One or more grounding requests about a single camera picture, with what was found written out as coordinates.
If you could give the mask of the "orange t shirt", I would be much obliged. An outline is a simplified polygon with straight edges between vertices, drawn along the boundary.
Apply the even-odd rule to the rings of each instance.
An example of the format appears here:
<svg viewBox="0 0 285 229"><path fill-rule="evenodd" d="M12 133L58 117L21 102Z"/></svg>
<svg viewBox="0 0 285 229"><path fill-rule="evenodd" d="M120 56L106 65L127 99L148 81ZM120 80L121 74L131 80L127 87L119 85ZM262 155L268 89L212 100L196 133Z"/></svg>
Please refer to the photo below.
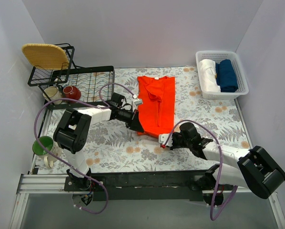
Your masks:
<svg viewBox="0 0 285 229"><path fill-rule="evenodd" d="M143 104L138 106L139 121L144 129L138 135L150 135L157 138L168 134L174 127L175 77L152 78L137 77L138 98Z"/></svg>

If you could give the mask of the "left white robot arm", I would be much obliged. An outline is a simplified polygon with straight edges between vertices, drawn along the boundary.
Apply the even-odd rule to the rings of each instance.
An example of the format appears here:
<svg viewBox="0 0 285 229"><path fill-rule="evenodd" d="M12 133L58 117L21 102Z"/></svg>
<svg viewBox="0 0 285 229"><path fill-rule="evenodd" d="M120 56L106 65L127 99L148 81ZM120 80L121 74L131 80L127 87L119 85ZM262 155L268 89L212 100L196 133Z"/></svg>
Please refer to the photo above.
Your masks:
<svg viewBox="0 0 285 229"><path fill-rule="evenodd" d="M102 100L97 106L82 110L66 109L53 134L53 140L63 149L70 164L69 176L76 177L75 185L79 190L86 191L91 187L91 178L87 176L90 168L86 163L83 148L88 138L91 125L110 120L125 123L130 130L143 133L139 121L137 107L143 103L136 95L132 96L131 109L123 107L125 97L113 93L110 100Z"/></svg>

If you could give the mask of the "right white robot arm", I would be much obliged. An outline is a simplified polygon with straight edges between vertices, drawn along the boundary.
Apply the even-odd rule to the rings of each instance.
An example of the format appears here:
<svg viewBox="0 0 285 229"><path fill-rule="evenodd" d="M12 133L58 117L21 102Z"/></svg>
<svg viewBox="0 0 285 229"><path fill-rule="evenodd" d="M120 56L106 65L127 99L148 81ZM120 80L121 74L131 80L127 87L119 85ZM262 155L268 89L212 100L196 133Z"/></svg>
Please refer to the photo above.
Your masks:
<svg viewBox="0 0 285 229"><path fill-rule="evenodd" d="M202 188L244 187L267 199L285 181L285 171L261 146L241 149L221 145L214 138L201 137L192 122L181 124L179 132L160 135L159 143L170 150L187 148L198 158L217 162L197 180Z"/></svg>

